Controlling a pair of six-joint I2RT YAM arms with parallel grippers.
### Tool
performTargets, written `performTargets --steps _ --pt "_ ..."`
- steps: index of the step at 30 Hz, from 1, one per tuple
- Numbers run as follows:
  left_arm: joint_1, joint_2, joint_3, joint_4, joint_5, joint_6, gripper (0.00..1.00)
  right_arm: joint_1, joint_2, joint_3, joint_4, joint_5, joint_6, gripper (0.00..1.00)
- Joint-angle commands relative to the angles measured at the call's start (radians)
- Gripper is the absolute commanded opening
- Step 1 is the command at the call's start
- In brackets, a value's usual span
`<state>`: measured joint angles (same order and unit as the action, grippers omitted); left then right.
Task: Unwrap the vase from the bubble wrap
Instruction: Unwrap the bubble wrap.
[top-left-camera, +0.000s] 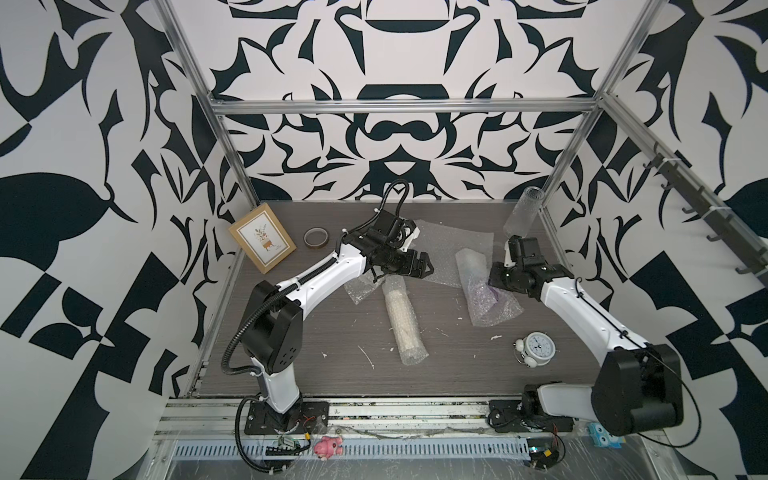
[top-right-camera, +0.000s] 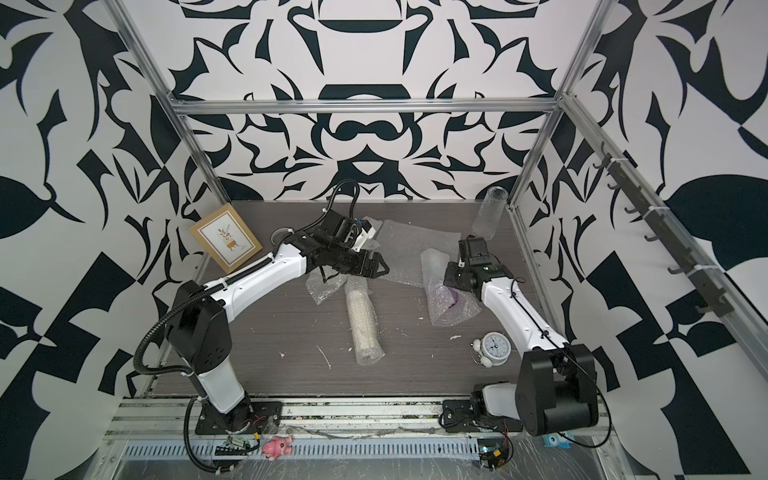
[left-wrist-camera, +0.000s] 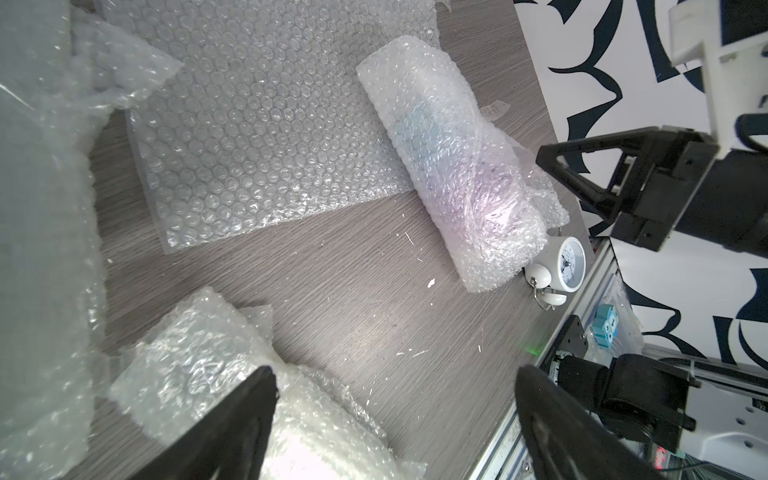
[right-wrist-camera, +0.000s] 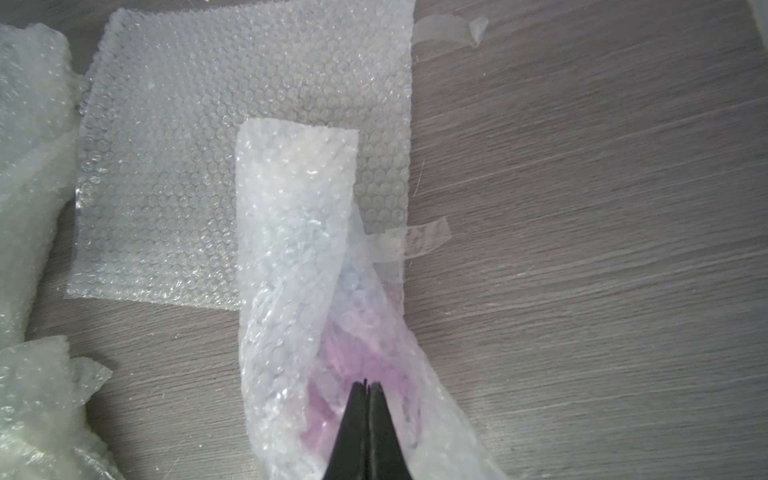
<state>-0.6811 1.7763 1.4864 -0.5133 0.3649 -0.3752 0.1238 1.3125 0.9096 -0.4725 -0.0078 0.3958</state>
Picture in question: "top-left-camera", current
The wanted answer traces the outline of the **bubble wrap sheet around vase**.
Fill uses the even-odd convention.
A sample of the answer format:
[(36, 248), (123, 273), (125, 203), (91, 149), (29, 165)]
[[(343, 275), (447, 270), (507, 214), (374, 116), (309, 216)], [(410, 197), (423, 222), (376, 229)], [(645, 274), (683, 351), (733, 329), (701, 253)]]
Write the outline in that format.
[(460, 275), (456, 254), (463, 249), (470, 249), (480, 254), (489, 270), (493, 256), (494, 234), (476, 232), (416, 220), (419, 229), (418, 237), (411, 247), (419, 252), (427, 252), (435, 272), (426, 278), (427, 281), (454, 288), (460, 288)]

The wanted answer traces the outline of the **clear glass vase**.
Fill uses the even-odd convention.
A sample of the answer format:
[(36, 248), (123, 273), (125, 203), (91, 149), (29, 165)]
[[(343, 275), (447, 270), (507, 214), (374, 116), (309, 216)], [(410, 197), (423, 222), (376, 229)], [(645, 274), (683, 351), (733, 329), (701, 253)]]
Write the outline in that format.
[(506, 220), (503, 231), (507, 237), (526, 237), (541, 209), (545, 192), (535, 186), (527, 187)]

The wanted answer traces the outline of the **iridescent bubble wrap bundle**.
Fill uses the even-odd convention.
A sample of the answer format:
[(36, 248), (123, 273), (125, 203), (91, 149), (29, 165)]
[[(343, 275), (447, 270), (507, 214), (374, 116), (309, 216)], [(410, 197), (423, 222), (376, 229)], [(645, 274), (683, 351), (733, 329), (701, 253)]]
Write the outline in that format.
[(514, 295), (488, 284), (490, 270), (485, 255), (465, 248), (458, 251), (455, 258), (470, 321), (474, 327), (493, 327), (524, 313), (524, 308)]

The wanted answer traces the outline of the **white vase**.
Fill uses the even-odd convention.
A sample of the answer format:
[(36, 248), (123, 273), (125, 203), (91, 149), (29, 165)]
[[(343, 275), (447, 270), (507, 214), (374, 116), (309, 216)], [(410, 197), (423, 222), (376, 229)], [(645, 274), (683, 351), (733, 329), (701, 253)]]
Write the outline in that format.
[(385, 305), (401, 362), (413, 366), (429, 353), (421, 339), (417, 316), (401, 276), (388, 276), (382, 286)]

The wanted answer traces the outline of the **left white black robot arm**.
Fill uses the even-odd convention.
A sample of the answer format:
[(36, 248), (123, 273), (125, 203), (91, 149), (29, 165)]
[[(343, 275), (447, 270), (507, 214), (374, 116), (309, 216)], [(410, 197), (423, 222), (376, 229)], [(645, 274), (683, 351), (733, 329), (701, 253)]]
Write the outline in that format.
[(336, 290), (368, 272), (430, 276), (429, 254), (411, 247), (419, 236), (415, 221), (378, 208), (369, 220), (344, 231), (334, 250), (304, 272), (277, 284), (257, 284), (222, 354), (222, 373), (255, 378), (269, 408), (289, 412), (301, 401), (293, 364), (303, 344), (304, 321)]

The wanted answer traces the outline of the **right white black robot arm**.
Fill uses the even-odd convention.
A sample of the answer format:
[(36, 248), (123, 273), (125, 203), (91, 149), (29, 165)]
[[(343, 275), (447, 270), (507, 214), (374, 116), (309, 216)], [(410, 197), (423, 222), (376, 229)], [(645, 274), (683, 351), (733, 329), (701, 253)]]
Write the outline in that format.
[(551, 264), (537, 239), (512, 236), (505, 259), (493, 263), (489, 284), (523, 293), (554, 312), (595, 357), (591, 385), (550, 382), (526, 386), (523, 418), (572, 418), (599, 423), (614, 436), (676, 427), (684, 420), (684, 382), (677, 352), (631, 331), (560, 264)]

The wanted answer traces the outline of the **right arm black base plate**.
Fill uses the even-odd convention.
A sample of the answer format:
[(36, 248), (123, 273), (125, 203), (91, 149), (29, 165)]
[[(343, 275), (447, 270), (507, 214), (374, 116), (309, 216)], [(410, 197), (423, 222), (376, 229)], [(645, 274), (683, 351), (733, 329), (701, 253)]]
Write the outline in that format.
[(571, 417), (544, 413), (527, 400), (491, 400), (487, 425), (497, 433), (572, 432)]

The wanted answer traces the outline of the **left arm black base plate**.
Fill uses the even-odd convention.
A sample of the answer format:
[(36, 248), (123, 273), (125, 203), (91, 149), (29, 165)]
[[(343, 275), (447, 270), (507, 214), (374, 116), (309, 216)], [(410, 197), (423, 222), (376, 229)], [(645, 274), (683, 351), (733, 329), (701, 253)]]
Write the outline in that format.
[(298, 401), (285, 413), (278, 413), (266, 402), (255, 402), (245, 415), (246, 435), (325, 433), (330, 404), (324, 401)]

